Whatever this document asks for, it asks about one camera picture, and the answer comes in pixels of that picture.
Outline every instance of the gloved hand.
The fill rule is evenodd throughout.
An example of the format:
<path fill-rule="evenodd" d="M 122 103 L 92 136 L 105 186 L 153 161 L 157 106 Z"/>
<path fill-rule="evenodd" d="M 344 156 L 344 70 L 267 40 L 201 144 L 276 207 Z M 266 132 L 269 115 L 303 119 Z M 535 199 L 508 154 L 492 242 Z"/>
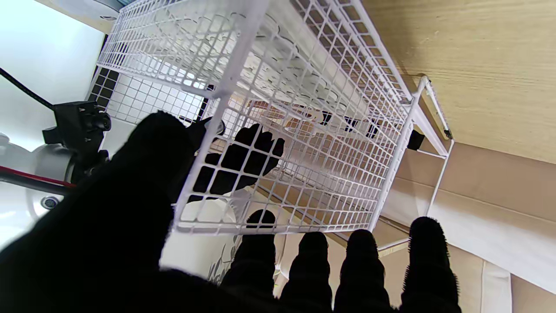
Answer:
<path fill-rule="evenodd" d="M 272 139 L 272 134 L 269 131 L 262 132 L 262 126 L 260 124 L 255 124 L 249 128 L 242 128 L 240 131 L 237 132 L 235 141 L 245 144 L 251 145 L 257 134 L 257 130 L 261 128 L 259 136 L 257 137 L 257 141 L 255 142 L 255 149 L 270 152 L 272 149 L 272 145 L 274 140 Z M 284 153 L 284 139 L 278 138 L 276 139 L 276 145 L 272 150 L 272 154 L 281 157 Z M 222 160 L 221 166 L 223 168 L 229 168 L 233 170 L 241 170 L 241 167 L 247 158 L 249 150 L 248 148 L 244 148 L 242 146 L 232 144 L 228 147 L 226 154 L 224 155 L 224 159 Z M 211 153 L 207 154 L 205 158 L 205 162 L 207 164 L 216 165 L 220 160 L 221 154 L 218 153 Z M 253 174 L 253 175 L 266 175 L 268 174 L 274 167 L 278 165 L 278 159 L 270 158 L 265 165 L 265 161 L 268 158 L 267 155 L 259 153 L 257 151 L 252 151 L 249 154 L 249 158 L 247 159 L 247 163 L 244 167 L 244 172 Z M 193 187 L 194 192 L 206 192 L 209 186 L 209 182 L 214 174 L 214 169 L 209 167 L 203 167 L 199 173 L 197 181 L 195 182 L 195 186 Z M 211 194 L 225 194 L 234 189 L 234 184 L 237 179 L 236 173 L 226 172 L 225 170 L 219 170 L 216 173 L 216 178 L 210 188 Z M 253 185 L 257 182 L 257 179 L 254 177 L 248 177 L 242 175 L 239 178 L 237 186 L 234 190 L 238 190 L 244 188 L 246 186 Z M 192 201 L 199 201 L 202 200 L 201 196 L 192 195 L 189 197 L 189 202 Z"/>

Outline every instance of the white metal frame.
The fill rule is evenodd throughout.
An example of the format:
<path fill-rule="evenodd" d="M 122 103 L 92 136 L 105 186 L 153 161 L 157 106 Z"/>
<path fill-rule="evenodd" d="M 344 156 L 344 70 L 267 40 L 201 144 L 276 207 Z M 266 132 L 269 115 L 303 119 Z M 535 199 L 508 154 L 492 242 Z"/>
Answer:
<path fill-rule="evenodd" d="M 423 77 L 417 92 L 409 93 L 358 0 L 139 0 L 122 10 L 98 64 L 120 72 L 136 87 L 130 83 L 118 91 L 116 86 L 118 99 L 107 108 L 116 118 L 138 123 L 161 109 L 180 119 L 185 112 L 227 123 L 224 135 L 216 134 L 218 123 L 210 124 L 183 186 L 174 222 L 181 232 L 372 230 L 412 123 L 424 129 L 440 155 L 448 154 L 437 147 L 439 138 L 418 105 L 430 81 Z M 255 65 L 252 73 L 249 64 Z M 209 85 L 216 87 L 208 90 Z M 180 96 L 204 97 L 204 107 L 200 98 L 184 101 Z M 234 141 L 241 128 L 254 123 L 272 134 L 271 151 L 277 137 L 286 139 L 283 156 Z M 269 157 L 278 159 L 278 165 L 263 177 L 246 171 L 249 156 L 239 170 L 222 165 L 224 157 L 216 165 L 204 161 L 208 153 L 226 155 L 231 146 L 264 155 L 263 168 Z M 209 197 L 238 200 L 233 194 L 194 192 L 203 168 L 256 178 L 254 190 L 266 190 L 269 197 L 249 201 L 265 209 L 276 204 L 290 208 L 290 213 L 284 210 L 289 217 L 253 225 L 244 214 L 223 212 L 217 221 L 202 221 Z M 293 193 L 299 195 L 291 200 Z M 191 213 L 185 208 L 192 195 L 202 200 L 196 213 L 183 219 Z M 296 213 L 300 224 L 292 224 Z"/>

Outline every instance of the wire mesh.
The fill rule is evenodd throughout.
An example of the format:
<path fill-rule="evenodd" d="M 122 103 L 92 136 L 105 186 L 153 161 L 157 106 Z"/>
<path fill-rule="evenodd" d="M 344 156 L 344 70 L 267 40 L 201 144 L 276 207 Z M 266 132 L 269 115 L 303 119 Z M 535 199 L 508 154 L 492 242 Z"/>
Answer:
<path fill-rule="evenodd" d="M 411 98 L 354 4 L 271 1 L 231 93 L 221 79 L 243 27 L 257 20 L 245 7 L 257 2 L 140 0 L 123 10 L 99 60 L 126 74 L 107 111 L 132 123 L 159 109 L 186 125 L 217 116 L 226 126 L 203 140 L 176 204 L 176 229 L 369 228 L 401 158 L 394 150 L 408 139 L 401 130 Z M 209 214 L 213 201 L 227 203 L 217 216 Z M 255 207 L 276 221 L 247 223 Z"/>

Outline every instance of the wooden panel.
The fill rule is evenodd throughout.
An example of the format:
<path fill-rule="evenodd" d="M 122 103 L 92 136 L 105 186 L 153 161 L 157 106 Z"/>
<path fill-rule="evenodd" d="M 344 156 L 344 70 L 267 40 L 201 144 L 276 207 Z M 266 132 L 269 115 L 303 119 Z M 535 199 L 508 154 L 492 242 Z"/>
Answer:
<path fill-rule="evenodd" d="M 555 1 L 362 3 L 402 75 L 432 80 L 458 142 L 556 163 Z"/>

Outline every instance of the white wall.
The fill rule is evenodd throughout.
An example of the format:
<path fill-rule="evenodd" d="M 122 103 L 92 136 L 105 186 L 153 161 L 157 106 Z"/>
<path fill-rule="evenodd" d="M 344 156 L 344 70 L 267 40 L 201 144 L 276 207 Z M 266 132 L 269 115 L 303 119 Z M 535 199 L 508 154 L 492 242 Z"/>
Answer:
<path fill-rule="evenodd" d="M 85 100 L 104 34 L 33 0 L 0 0 L 0 66 L 51 103 Z M 54 126 L 45 107 L 0 78 L 0 132 L 27 150 Z"/>

